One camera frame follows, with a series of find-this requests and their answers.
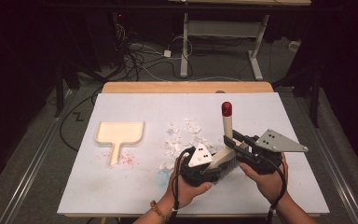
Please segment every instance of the forearm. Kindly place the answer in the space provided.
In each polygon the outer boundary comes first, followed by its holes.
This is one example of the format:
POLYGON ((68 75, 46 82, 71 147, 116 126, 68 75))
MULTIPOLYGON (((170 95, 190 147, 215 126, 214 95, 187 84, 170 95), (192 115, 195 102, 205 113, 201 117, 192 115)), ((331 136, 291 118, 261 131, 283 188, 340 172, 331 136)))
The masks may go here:
POLYGON ((276 208, 278 217, 285 224, 315 224, 317 223, 300 206, 298 206, 292 197, 286 192, 280 199, 276 208))
MULTIPOLYGON (((164 217, 171 217, 174 204, 174 198, 170 195, 164 195, 158 202, 156 207, 164 217)), ((159 216, 153 209, 149 209, 144 215, 139 217, 134 223, 153 223, 163 224, 165 223, 163 217, 159 216)))

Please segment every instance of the table leg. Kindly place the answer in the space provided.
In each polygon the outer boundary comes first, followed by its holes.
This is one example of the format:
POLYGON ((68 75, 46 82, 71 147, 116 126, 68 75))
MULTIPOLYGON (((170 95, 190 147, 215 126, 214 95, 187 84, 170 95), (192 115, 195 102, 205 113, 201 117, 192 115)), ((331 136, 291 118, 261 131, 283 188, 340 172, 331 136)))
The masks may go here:
POLYGON ((185 13, 185 19, 183 23, 183 49, 182 49, 182 61, 180 66, 180 77, 187 77, 187 63, 188 63, 188 51, 187 51, 187 38, 188 38, 188 13, 185 13))
POLYGON ((261 41, 263 40, 264 32, 266 31, 267 22, 269 21, 269 15, 265 15, 263 17, 263 20, 261 21, 261 24, 258 28, 257 32, 257 38, 255 40, 255 48, 254 50, 249 50, 249 60, 251 61, 251 66, 255 74, 256 80, 263 80, 263 76, 261 75, 260 67, 258 66, 257 62, 257 52, 260 49, 261 41))

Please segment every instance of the metal rail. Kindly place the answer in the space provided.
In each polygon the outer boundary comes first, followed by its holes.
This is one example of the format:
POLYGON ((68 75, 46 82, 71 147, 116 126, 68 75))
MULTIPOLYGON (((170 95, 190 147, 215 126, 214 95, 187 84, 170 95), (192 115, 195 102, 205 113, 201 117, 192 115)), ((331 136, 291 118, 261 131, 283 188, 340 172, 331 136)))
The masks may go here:
POLYGON ((36 178, 36 175, 39 171, 39 168, 43 163, 43 160, 48 154, 51 140, 56 134, 57 129, 60 128, 60 125, 63 121, 63 117, 66 113, 68 113, 71 103, 75 100, 75 96, 76 91, 68 91, 65 97, 67 98, 66 105, 63 108, 61 115, 58 118, 55 118, 51 123, 50 127, 48 128, 47 134, 39 145, 39 148, 37 149, 33 160, 31 161, 27 171, 22 177, 20 184, 17 186, 16 191, 11 197, 11 200, 8 203, 5 212, 1 216, 0 223, 12 223, 17 213, 19 212, 22 202, 24 201, 29 189, 31 188, 34 179, 36 178))
POLYGON ((320 146, 320 155, 323 159, 326 169, 330 174, 334 185, 336 186, 339 197, 341 198, 348 214, 351 217, 352 223, 358 224, 358 202, 356 201, 351 186, 345 180, 344 175, 339 170, 336 160, 334 156, 331 154, 328 149, 327 144, 324 141, 324 138, 319 131, 319 129, 313 126, 312 121, 307 116, 308 109, 303 100, 297 100, 299 108, 301 110, 301 114, 304 116, 304 119, 307 121, 310 129, 312 130, 318 145, 320 146))

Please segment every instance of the bracelet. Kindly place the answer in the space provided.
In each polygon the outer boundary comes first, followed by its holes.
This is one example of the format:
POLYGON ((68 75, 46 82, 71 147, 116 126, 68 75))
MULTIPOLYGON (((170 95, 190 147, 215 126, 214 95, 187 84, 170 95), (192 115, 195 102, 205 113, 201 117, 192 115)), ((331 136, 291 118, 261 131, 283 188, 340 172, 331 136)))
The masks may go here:
POLYGON ((153 200, 150 202, 150 207, 152 207, 153 211, 155 211, 159 217, 162 217, 164 222, 168 222, 170 219, 168 217, 163 216, 161 211, 159 211, 158 208, 156 207, 156 205, 157 205, 156 201, 153 200))

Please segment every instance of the wooden table edge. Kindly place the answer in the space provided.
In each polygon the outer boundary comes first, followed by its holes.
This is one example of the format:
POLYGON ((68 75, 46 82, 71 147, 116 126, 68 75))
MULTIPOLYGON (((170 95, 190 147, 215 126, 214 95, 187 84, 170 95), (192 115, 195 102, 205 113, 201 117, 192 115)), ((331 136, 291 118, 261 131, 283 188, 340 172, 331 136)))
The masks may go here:
POLYGON ((107 82, 102 93, 274 92, 268 82, 107 82))

